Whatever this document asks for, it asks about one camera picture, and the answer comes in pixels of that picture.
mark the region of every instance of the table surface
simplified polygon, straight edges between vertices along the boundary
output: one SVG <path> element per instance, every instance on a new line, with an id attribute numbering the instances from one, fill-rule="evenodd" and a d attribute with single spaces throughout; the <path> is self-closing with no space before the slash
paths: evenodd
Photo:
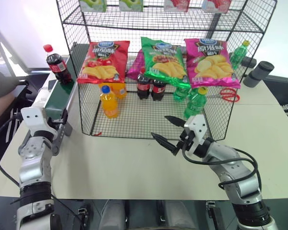
<path id="1" fill-rule="evenodd" d="M 288 117 L 263 82 L 255 88 L 242 84 L 238 93 L 241 100 L 234 104 L 226 138 L 219 143 L 256 158 L 264 198 L 288 198 Z M 174 157 L 154 140 L 82 134 L 77 95 L 69 111 L 74 130 L 51 160 L 52 190 L 58 198 L 228 199 L 209 167 L 191 164 L 181 154 Z M 21 165 L 17 149 L 27 131 L 22 122 L 1 160 L 16 179 Z M 19 196 L 19 188 L 1 172 L 0 196 Z"/>

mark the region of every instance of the blue bottle cap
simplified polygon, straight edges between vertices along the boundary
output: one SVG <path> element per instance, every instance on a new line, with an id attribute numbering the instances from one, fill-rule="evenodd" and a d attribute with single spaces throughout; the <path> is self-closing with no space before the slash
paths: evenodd
<path id="1" fill-rule="evenodd" d="M 108 87 L 107 85 L 104 85 L 103 87 L 101 87 L 101 91 L 103 93 L 109 93 L 110 92 L 110 87 Z"/>

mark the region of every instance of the juice box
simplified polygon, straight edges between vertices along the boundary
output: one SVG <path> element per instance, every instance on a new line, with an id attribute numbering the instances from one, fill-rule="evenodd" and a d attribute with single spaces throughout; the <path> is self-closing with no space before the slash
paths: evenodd
<path id="1" fill-rule="evenodd" d="M 231 0 L 204 0 L 203 11 L 207 13 L 227 13 Z"/>
<path id="2" fill-rule="evenodd" d="M 188 12 L 190 0 L 164 0 L 164 11 Z"/>
<path id="3" fill-rule="evenodd" d="M 106 12 L 107 0 L 80 0 L 83 12 Z"/>
<path id="4" fill-rule="evenodd" d="M 120 0 L 120 11 L 143 12 L 143 0 Z"/>

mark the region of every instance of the red scissors handle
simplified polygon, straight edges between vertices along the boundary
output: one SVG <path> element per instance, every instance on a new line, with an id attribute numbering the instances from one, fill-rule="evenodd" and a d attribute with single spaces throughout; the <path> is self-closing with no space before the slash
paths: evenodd
<path id="1" fill-rule="evenodd" d="M 223 100 L 228 102 L 238 102 L 240 100 L 240 96 L 237 94 L 237 91 L 232 88 L 222 89 L 220 95 L 222 96 Z"/>

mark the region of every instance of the white wall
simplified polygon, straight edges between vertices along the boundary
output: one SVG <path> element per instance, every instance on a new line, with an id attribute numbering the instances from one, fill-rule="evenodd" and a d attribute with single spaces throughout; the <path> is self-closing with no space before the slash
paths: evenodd
<path id="1" fill-rule="evenodd" d="M 0 0 L 0 25 L 5 37 L 16 43 L 17 53 L 26 50 L 22 56 L 30 65 L 46 66 L 44 44 L 68 53 L 55 0 Z M 272 75 L 288 77 L 288 0 L 278 1 L 255 58 L 271 62 Z"/>

